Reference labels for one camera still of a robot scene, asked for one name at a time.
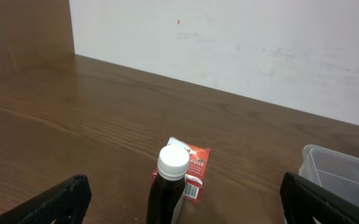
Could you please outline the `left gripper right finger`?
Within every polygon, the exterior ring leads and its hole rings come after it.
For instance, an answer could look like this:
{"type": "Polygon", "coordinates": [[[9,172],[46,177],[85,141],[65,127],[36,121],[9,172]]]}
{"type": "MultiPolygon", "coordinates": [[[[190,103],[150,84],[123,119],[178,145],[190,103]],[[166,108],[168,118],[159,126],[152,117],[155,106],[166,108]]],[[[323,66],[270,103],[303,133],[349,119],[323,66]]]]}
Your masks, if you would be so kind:
{"type": "Polygon", "coordinates": [[[359,224],[359,207],[293,172],[279,193],[288,224],[359,224]]]}

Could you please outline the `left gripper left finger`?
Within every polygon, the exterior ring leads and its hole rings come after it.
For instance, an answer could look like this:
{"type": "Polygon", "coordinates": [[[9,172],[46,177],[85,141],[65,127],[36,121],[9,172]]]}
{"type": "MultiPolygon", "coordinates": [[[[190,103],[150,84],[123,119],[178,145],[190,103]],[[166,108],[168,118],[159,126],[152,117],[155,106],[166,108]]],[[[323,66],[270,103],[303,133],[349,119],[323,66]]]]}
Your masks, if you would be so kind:
{"type": "Polygon", "coordinates": [[[88,177],[74,175],[0,215],[0,223],[81,224],[91,202],[88,177]]]}

